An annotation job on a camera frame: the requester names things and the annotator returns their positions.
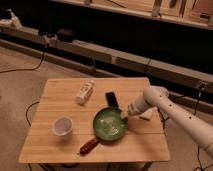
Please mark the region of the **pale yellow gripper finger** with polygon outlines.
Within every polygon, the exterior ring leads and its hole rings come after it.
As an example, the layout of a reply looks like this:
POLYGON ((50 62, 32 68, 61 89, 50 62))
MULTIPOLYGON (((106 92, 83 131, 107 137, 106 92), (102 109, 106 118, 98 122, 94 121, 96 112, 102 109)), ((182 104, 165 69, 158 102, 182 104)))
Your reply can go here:
POLYGON ((121 119, 125 119, 128 117, 128 113, 123 111, 120 113, 120 117, 121 117, 121 119))

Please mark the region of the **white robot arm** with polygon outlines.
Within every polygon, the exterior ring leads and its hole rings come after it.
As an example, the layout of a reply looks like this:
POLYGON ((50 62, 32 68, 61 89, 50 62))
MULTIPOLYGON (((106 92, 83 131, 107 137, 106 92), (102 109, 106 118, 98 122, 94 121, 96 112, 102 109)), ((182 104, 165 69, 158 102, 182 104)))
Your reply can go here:
POLYGON ((161 86, 147 86, 130 102, 124 114, 140 115, 157 107, 179 125, 213 159, 213 126, 196 117, 169 99, 169 91, 161 86))

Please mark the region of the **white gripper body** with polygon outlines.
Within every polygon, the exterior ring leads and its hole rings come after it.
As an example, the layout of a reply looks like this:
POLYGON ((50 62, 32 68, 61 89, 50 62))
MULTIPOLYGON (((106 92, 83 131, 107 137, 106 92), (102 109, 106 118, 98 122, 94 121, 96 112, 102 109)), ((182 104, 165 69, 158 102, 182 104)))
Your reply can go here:
POLYGON ((139 115, 147 109, 147 103, 142 96, 136 98, 128 105, 128 114, 139 115))

